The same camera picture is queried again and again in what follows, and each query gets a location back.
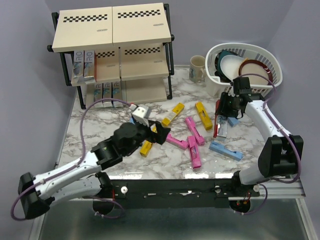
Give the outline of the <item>metallic blue toothpaste box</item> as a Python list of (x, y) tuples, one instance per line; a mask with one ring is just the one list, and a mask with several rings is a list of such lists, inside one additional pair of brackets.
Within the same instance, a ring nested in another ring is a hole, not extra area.
[[(114, 99), (122, 100), (122, 88), (120, 81), (112, 82), (112, 97)], [(115, 108), (122, 107), (123, 105), (124, 104), (121, 101), (113, 101), (113, 106)]]
[[(103, 98), (103, 84), (95, 84), (94, 85), (94, 92), (93, 92), (93, 101), (96, 102)], [(98, 102), (94, 105), (95, 108), (103, 108), (103, 103)]]
[[(112, 97), (112, 83), (111, 82), (104, 83), (102, 90), (103, 90), (103, 92), (102, 92), (103, 99), (110, 99)], [(110, 108), (113, 106), (111, 100), (103, 101), (102, 105), (104, 108)]]

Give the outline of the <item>red metallic toothpaste box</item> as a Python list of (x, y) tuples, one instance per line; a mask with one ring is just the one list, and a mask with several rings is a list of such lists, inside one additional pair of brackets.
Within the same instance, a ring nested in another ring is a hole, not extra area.
[(84, 81), (84, 51), (74, 51), (71, 85), (76, 86)]

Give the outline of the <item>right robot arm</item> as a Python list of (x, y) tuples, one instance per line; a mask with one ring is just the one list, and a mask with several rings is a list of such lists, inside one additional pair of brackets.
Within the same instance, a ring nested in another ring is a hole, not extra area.
[(270, 180), (283, 184), (295, 183), (301, 175), (301, 158), (304, 140), (283, 127), (268, 107), (268, 99), (252, 92), (249, 74), (232, 80), (233, 95), (220, 95), (216, 115), (242, 118), (247, 115), (258, 128), (265, 144), (257, 163), (234, 174), (230, 191), (241, 196), (248, 185), (257, 185)]

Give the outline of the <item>silver foil toothpaste box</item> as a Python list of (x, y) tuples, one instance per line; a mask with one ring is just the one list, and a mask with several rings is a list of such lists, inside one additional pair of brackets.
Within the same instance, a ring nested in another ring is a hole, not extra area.
[(96, 54), (94, 50), (84, 52), (83, 80), (87, 85), (96, 82)]

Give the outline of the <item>pink toothpaste box diagonal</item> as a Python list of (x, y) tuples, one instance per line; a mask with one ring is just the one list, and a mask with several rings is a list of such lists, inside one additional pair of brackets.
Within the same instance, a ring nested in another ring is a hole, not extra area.
[(188, 142), (189, 155), (191, 159), (191, 166), (194, 170), (199, 169), (202, 166), (202, 163), (201, 163), (201, 157), (200, 157), (198, 144), (195, 136), (193, 135), (188, 136), (187, 142)]

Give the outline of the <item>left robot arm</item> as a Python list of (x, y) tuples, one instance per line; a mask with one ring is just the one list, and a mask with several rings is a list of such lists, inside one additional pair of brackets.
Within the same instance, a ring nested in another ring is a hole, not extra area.
[(87, 175), (96, 174), (120, 163), (124, 157), (135, 152), (144, 141), (162, 145), (171, 129), (159, 121), (150, 121), (156, 131), (139, 122), (123, 123), (108, 139), (99, 142), (89, 152), (84, 151), (81, 158), (50, 172), (32, 175), (26, 172), (20, 176), (18, 197), (24, 217), (35, 219), (49, 211), (56, 200), (53, 195), (63, 187)]

